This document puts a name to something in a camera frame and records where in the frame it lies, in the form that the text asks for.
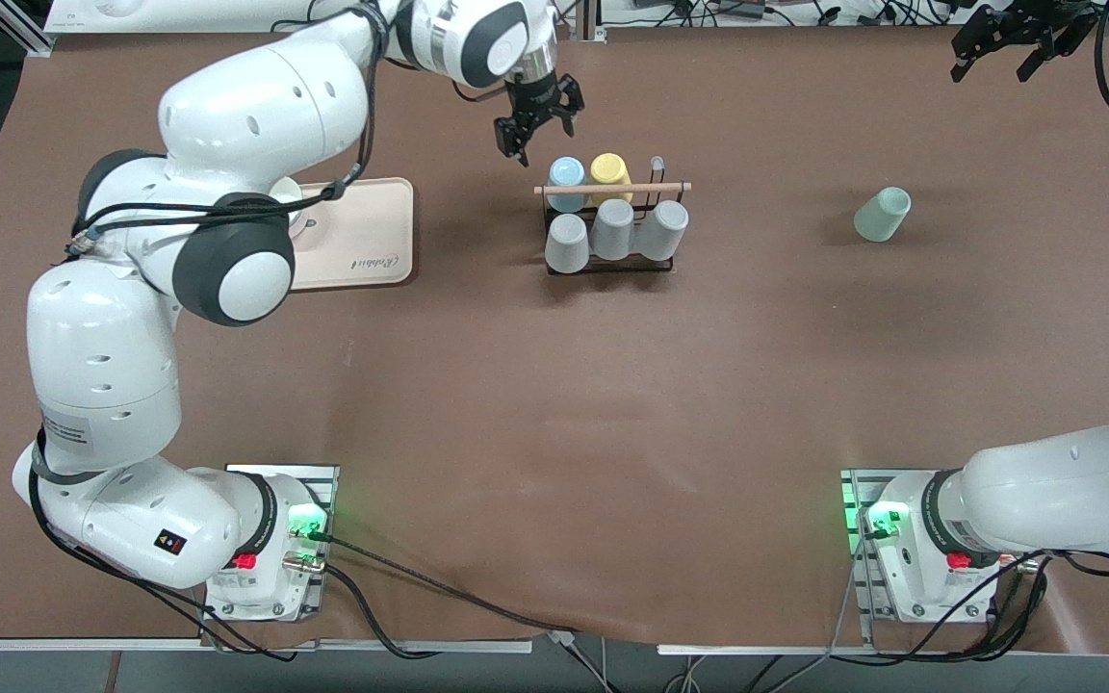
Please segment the table surface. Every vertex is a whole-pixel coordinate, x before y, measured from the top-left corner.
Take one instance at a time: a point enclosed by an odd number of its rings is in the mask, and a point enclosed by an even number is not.
[[[947,75],[950,30],[611,32],[560,49],[588,110],[501,159],[505,102],[381,70],[370,176],[418,192],[400,288],[184,317],[176,465],[342,465],[338,531],[536,618],[644,642],[823,645],[849,550],[840,470],[952,468],[1109,422],[1109,113],[1090,57]],[[84,172],[159,150],[169,84],[258,35],[65,37],[0,137],[0,638],[182,636],[59,556],[9,473],[34,434],[27,291]],[[654,154],[695,185],[678,272],[549,277],[531,194],[558,155]],[[298,177],[339,175],[347,156]],[[885,185],[884,245],[851,215]],[[529,629],[350,565],[391,634]],[[353,603],[260,629],[362,638]],[[877,628],[902,645],[910,629]],[[846,628],[844,644],[857,644]],[[1022,644],[1109,653],[1109,580],[1055,570]]]

